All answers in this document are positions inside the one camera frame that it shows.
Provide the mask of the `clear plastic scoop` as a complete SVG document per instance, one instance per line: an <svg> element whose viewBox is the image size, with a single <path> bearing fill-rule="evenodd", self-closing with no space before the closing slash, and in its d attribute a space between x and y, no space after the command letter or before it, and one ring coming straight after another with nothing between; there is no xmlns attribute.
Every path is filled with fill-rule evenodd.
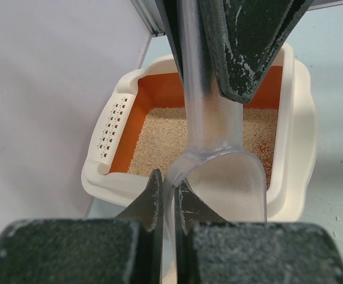
<svg viewBox="0 0 343 284"><path fill-rule="evenodd" d="M243 107L219 92L198 1L177 1L187 146L164 179L164 219L178 283L188 282L188 233L201 222L264 222L266 178L242 147Z"/></svg>

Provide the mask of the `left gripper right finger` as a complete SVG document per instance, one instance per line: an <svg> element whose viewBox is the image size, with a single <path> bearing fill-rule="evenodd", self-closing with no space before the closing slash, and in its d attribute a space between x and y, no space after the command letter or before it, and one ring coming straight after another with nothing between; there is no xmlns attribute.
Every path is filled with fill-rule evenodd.
<svg viewBox="0 0 343 284"><path fill-rule="evenodd" d="M174 191L178 283L343 283L343 260L316 224L229 222L182 182Z"/></svg>

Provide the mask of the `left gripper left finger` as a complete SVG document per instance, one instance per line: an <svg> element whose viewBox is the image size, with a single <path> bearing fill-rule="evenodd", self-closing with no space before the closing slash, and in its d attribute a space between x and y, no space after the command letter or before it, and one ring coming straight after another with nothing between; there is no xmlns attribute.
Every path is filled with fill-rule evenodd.
<svg viewBox="0 0 343 284"><path fill-rule="evenodd" d="M113 218L19 220L0 235L0 283L161 283L163 184Z"/></svg>

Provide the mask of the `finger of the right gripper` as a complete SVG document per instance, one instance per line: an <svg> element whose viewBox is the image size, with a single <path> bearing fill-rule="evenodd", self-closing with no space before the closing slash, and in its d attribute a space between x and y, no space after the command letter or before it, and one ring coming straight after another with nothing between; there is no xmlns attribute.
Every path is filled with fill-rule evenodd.
<svg viewBox="0 0 343 284"><path fill-rule="evenodd" d="M165 0L162 1L165 10L166 24L167 28L166 34L168 36L169 43L171 45L171 50L176 62L179 76L181 82L184 83L184 71L183 71L183 61L182 61L182 50L181 50L181 40L179 33L179 10L178 1L176 0Z"/></svg>
<svg viewBox="0 0 343 284"><path fill-rule="evenodd" d="M253 100L288 35L311 4L306 0L199 2L222 97L240 104Z"/></svg>

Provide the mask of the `cream orange litter box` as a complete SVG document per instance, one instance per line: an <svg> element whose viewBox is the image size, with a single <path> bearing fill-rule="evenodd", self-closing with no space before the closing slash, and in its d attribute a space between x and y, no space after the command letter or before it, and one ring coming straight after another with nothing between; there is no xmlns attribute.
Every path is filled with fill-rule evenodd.
<svg viewBox="0 0 343 284"><path fill-rule="evenodd" d="M107 202L128 206L143 191L147 176L129 166L145 117L154 108L180 108L183 91L171 54L133 70L116 84L91 137L82 169L85 191ZM307 67L284 44L246 109L278 111L277 135L267 190L267 219L297 221L317 156L318 120Z"/></svg>

